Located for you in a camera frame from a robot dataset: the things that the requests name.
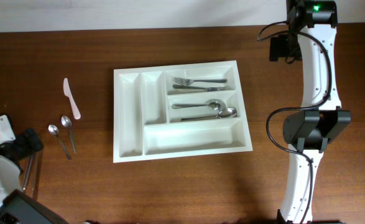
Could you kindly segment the steel tongs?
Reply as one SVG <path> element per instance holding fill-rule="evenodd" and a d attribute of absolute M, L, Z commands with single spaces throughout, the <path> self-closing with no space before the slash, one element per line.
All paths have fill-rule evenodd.
<path fill-rule="evenodd" d="M 34 200 L 37 200 L 39 191 L 41 155 L 39 151 L 29 156 L 22 181 L 22 191 Z"/>

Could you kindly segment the steel tablespoon packed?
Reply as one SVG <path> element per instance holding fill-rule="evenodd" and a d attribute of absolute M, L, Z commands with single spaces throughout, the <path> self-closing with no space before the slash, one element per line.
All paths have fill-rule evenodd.
<path fill-rule="evenodd" d="M 173 104 L 172 109 L 182 109 L 182 108 L 193 108 L 193 107 L 208 107 L 212 110 L 222 110 L 226 107 L 225 103 L 221 100 L 211 99 L 204 103 L 196 104 Z"/>
<path fill-rule="evenodd" d="M 200 117 L 193 117 L 193 118 L 182 118 L 181 121 L 194 121 L 194 120 L 204 120 L 204 119 L 222 119 L 222 118 L 234 118 L 237 116 L 237 109 L 236 108 L 224 108 L 219 110 L 218 113 L 209 116 L 200 116 Z"/>

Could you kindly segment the steel fork packed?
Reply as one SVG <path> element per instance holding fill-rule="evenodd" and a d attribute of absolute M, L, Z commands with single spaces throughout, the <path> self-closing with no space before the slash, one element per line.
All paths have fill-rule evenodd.
<path fill-rule="evenodd" d="M 226 83 L 228 80 L 226 78 L 222 79 L 212 79 L 212 80 L 194 80 L 194 79 L 187 79 L 187 78 L 180 78 L 180 77 L 174 77 L 173 81 L 176 84 L 189 86 L 195 82 L 205 82 L 205 83 Z"/>
<path fill-rule="evenodd" d="M 186 89 L 186 90 L 203 90 L 203 91 L 223 91 L 226 90 L 226 87 L 218 86 L 218 87 L 202 87 L 202 86 L 186 86 L 186 85 L 172 85 L 174 89 Z"/>

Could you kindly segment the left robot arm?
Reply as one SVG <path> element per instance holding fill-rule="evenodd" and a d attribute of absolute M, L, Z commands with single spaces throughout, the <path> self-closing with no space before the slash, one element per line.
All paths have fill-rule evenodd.
<path fill-rule="evenodd" d="M 13 141 L 0 143 L 0 223 L 66 223 L 23 192 L 19 161 L 44 148 L 34 129 L 26 129 Z"/>

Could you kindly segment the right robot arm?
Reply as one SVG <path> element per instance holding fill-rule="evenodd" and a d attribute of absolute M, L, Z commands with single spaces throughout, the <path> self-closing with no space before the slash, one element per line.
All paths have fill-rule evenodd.
<path fill-rule="evenodd" d="M 312 223 L 316 173 L 327 146 L 351 122 L 342 110 L 335 80 L 334 1 L 287 1 L 288 29 L 269 38 L 270 60 L 303 63 L 301 106 L 291 108 L 283 124 L 283 148 L 290 155 L 287 190 L 277 223 Z"/>

